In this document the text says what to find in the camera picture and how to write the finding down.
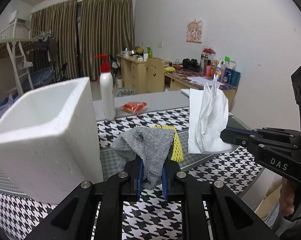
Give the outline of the person's hand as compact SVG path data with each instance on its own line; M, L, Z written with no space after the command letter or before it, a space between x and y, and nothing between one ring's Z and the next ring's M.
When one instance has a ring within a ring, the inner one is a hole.
M293 189L292 183L286 178L282 178L278 217L287 217L294 213L294 200L295 190Z

